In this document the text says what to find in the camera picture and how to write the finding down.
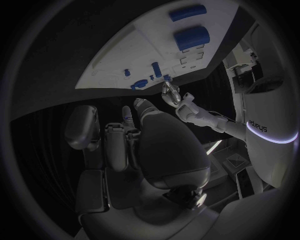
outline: blue component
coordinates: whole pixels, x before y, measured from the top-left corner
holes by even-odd
[[[181,19],[189,18],[200,14],[206,14],[206,13],[207,10],[205,6],[197,5],[197,6],[191,6],[181,10],[173,11],[169,15],[172,21],[175,22]]]
[[[137,81],[134,85],[131,85],[130,87],[132,90],[136,90],[136,88],[141,89],[141,88],[145,87],[147,85],[147,83],[148,83],[148,80],[143,79],[143,80]]]
[[[164,76],[163,76],[163,79],[164,79],[165,81],[170,81],[170,76],[169,76],[169,75],[164,75]]]
[[[130,76],[130,71],[128,69],[125,69],[125,76],[129,77]]]
[[[155,73],[155,77],[160,78],[162,76],[162,72],[159,66],[159,63],[156,61],[154,63],[152,63],[152,67]]]
[[[180,51],[190,49],[210,42],[210,35],[204,26],[190,28],[174,34],[175,41]]]

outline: glowing blue light ring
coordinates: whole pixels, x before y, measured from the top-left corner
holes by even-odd
[[[248,122],[247,122],[246,125],[247,125],[247,128],[248,128],[252,133],[254,133],[255,135],[259,136],[259,137],[262,138],[262,139],[265,139],[265,140],[267,140],[267,141],[269,141],[269,142],[276,143],[276,144],[288,144],[288,143],[294,141],[294,140],[298,137],[298,132],[297,132],[297,134],[296,134],[293,138],[291,138],[291,139],[289,139],[289,140],[286,140],[286,141],[277,141],[277,140],[273,140],[273,139],[267,138],[267,137],[265,137],[265,136],[263,136],[263,135],[260,135],[258,132],[254,131],[253,129],[251,129],[251,128],[249,127]]]

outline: white panel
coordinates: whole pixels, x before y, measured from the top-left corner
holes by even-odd
[[[207,13],[172,22],[169,12],[195,4],[204,5]],[[224,0],[181,0],[157,7],[113,36],[87,66],[75,88],[130,89],[135,82],[147,79],[148,84],[142,88],[146,89],[164,81],[163,77],[155,78],[154,62],[158,62],[162,75],[172,78],[206,68],[237,9],[236,3]],[[184,53],[179,51],[174,33],[198,26],[208,30],[210,42]],[[129,69],[130,76],[125,76],[125,69]]]

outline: small blue part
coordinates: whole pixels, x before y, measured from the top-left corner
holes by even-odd
[[[125,76],[129,77],[130,76],[130,71],[128,69],[125,69]]]
[[[155,73],[155,77],[160,78],[162,76],[162,72],[159,66],[159,63],[156,61],[154,63],[152,63],[152,67]]]
[[[163,76],[163,79],[165,80],[165,81],[170,81],[170,76],[167,74],[167,75],[164,75]]]
[[[145,87],[147,85],[147,83],[148,83],[148,80],[143,79],[143,80],[137,81],[136,83],[134,83],[134,85],[131,85],[130,87],[132,90],[136,90],[136,88],[141,89],[141,88]]]
[[[190,28],[174,34],[180,51],[210,42],[210,34],[204,26]]]
[[[170,18],[172,19],[172,21],[176,22],[181,19],[186,19],[186,18],[189,18],[192,16],[206,14],[206,13],[207,13],[207,10],[206,10],[205,6],[196,5],[196,6],[191,6],[191,7],[187,7],[184,9],[173,11],[169,15],[170,15]]]

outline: robotic arm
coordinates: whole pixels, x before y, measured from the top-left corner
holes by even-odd
[[[181,101],[179,88],[173,86],[168,80],[162,86],[162,99],[170,106],[176,108],[176,115],[185,123],[193,123],[200,127],[211,127],[219,133],[227,133],[246,142],[246,126],[242,123],[228,121],[223,116],[214,116],[205,109],[193,103],[194,96],[186,93]]]

